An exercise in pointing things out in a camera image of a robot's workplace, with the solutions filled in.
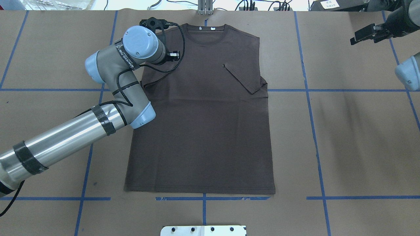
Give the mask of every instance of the light blue cap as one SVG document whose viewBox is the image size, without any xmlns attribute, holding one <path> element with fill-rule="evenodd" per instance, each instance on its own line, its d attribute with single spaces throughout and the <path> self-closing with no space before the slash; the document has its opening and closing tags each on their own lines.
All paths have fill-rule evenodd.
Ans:
<svg viewBox="0 0 420 236">
<path fill-rule="evenodd" d="M 155 110 L 152 107 L 151 102 L 143 109 L 142 113 L 130 124 L 133 128 L 138 128 L 142 125 L 149 123 L 156 117 Z"/>
<path fill-rule="evenodd" d="M 125 32 L 123 44 L 125 50 L 132 57 L 146 59 L 156 53 L 159 47 L 159 40 L 151 30 L 137 25 L 130 27 Z"/>
<path fill-rule="evenodd" d="M 84 61 L 84 67 L 86 68 L 87 73 L 92 77 L 92 79 L 99 83 L 104 84 L 105 82 L 102 80 L 101 76 L 99 75 L 98 64 L 96 62 L 96 57 L 98 56 L 98 52 L 90 55 L 86 61 Z"/>
<path fill-rule="evenodd" d="M 419 89 L 420 71 L 414 56 L 399 64 L 395 68 L 395 74 L 409 90 Z"/>
</svg>

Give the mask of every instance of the dark brown shirt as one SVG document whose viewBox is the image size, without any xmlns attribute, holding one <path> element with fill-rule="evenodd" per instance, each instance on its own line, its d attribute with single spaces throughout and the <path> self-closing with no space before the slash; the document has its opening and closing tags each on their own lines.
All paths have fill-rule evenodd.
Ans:
<svg viewBox="0 0 420 236">
<path fill-rule="evenodd" d="M 126 190 L 274 194 L 260 39 L 229 25 L 182 28 L 180 66 L 144 70 L 156 118 L 134 130 Z M 166 39 L 170 50 L 182 49 L 178 28 Z"/>
</svg>

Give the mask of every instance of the white sticker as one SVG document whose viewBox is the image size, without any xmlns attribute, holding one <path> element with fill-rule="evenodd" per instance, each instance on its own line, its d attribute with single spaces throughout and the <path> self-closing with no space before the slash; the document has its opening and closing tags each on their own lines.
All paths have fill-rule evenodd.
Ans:
<svg viewBox="0 0 420 236">
<path fill-rule="evenodd" d="M 337 3 L 336 0 L 327 0 L 321 2 L 321 5 L 324 9 L 332 9 L 332 8 L 339 8 L 340 5 Z"/>
</svg>

